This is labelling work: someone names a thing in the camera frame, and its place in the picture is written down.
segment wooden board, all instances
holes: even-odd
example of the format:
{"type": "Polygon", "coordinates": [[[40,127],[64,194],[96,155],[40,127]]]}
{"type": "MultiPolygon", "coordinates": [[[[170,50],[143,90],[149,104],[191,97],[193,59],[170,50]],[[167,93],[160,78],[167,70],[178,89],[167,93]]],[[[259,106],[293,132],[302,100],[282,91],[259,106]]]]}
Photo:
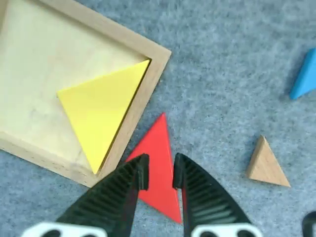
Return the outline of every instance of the wooden board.
{"type": "Polygon", "coordinates": [[[290,187],[269,143],[260,136],[252,154],[247,176],[250,179],[290,187]]]}
{"type": "Polygon", "coordinates": [[[1,5],[0,148],[94,185],[116,168],[171,52],[73,0],[1,5]],[[93,175],[56,91],[146,59],[151,63],[93,175]]]}

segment triangle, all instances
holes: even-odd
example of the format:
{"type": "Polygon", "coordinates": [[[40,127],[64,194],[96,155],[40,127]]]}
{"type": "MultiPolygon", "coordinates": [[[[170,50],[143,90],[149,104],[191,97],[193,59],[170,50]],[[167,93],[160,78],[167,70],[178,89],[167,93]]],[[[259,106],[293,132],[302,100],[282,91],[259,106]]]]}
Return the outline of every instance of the triangle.
{"type": "Polygon", "coordinates": [[[57,92],[94,174],[116,135],[149,60],[57,92]]]}
{"type": "Polygon", "coordinates": [[[149,188],[139,198],[177,223],[181,223],[178,194],[172,187],[173,165],[165,113],[161,114],[126,161],[149,155],[149,188]]]}
{"type": "Polygon", "coordinates": [[[247,176],[250,179],[291,187],[264,136],[258,139],[247,176]]]}
{"type": "Polygon", "coordinates": [[[292,100],[316,88],[316,48],[311,49],[304,60],[304,64],[290,93],[292,100]]]}

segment red triangle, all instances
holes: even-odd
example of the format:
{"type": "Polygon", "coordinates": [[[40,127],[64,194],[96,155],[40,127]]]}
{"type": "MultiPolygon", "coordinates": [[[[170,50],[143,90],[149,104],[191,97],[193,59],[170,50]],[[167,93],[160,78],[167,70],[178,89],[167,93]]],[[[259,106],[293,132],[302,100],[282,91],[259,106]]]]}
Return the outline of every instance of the red triangle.
{"type": "Polygon", "coordinates": [[[162,113],[127,161],[143,153],[149,155],[149,188],[139,198],[175,222],[181,223],[177,191],[172,187],[173,165],[167,120],[162,113]]]}

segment gray carpet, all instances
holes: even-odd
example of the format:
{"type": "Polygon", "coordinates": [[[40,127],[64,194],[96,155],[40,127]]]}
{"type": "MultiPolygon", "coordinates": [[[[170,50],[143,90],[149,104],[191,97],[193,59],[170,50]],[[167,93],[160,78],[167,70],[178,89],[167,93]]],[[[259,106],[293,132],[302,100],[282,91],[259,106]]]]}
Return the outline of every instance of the gray carpet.
{"type": "MultiPolygon", "coordinates": [[[[316,210],[316,91],[289,91],[316,46],[315,0],[80,0],[170,48],[173,56],[126,149],[161,112],[172,152],[202,165],[265,236],[299,237],[316,210]],[[269,141],[292,188],[248,180],[257,138],[269,141]]],[[[0,152],[0,236],[55,220],[86,188],[0,152]]],[[[133,237],[180,237],[183,227],[139,201],[133,237]]]]}

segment tray border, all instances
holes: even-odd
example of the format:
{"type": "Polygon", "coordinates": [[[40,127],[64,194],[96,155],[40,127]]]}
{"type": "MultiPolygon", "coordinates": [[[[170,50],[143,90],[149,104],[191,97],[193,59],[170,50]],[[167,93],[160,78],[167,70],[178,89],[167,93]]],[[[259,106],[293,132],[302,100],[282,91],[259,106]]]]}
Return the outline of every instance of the tray border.
{"type": "MultiPolygon", "coordinates": [[[[9,0],[0,1],[0,31],[5,18],[8,1],[9,0]]],[[[83,167],[76,167],[75,165],[73,167],[73,164],[56,163],[55,160],[62,158],[45,151],[43,148],[32,146],[10,134],[0,131],[0,149],[85,186],[92,187],[96,182],[111,173],[117,167],[171,56],[171,51],[74,0],[33,1],[41,2],[101,34],[114,39],[128,48],[143,54],[151,60],[97,175],[94,175],[90,170],[83,167]]]]}

